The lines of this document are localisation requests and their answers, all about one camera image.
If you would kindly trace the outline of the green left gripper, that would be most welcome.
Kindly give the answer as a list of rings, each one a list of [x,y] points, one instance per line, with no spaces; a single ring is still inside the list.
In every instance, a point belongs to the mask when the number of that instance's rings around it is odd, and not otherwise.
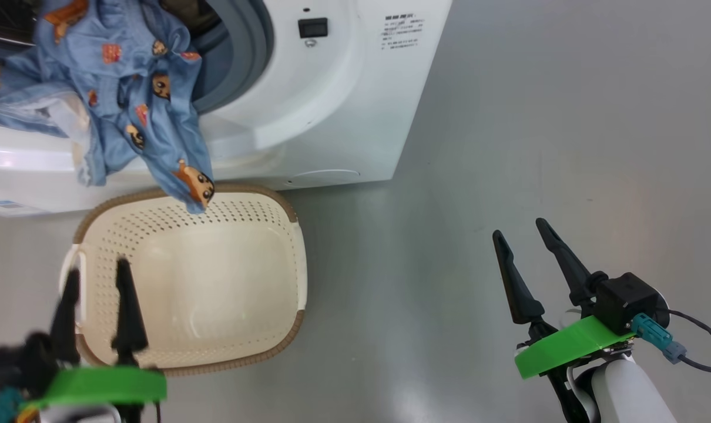
[[[130,262],[121,256],[116,264],[119,305],[112,349],[117,353],[118,365],[137,365],[135,354],[148,348],[149,341]],[[74,267],[66,275],[50,329],[56,359],[70,365],[81,363],[76,346],[76,306],[80,295],[81,271]],[[143,408],[164,401],[166,396],[167,378],[156,370],[133,366],[74,367],[58,371],[43,394],[23,402],[21,410],[101,404]]]

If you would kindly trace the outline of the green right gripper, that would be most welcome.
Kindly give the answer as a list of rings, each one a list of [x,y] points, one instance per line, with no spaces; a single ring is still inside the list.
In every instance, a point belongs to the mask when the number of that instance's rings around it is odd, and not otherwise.
[[[536,219],[536,228],[546,249],[550,251],[562,271],[569,288],[573,306],[591,310],[595,296],[588,287],[591,273],[560,238],[546,219]],[[542,304],[533,297],[514,263],[514,253],[500,230],[492,234],[499,271],[514,324],[528,324],[528,335],[534,342],[515,354],[514,361],[523,380],[537,377],[549,370],[602,351],[613,344],[626,342],[635,336],[614,334],[597,317],[589,316],[562,330],[543,319]]]

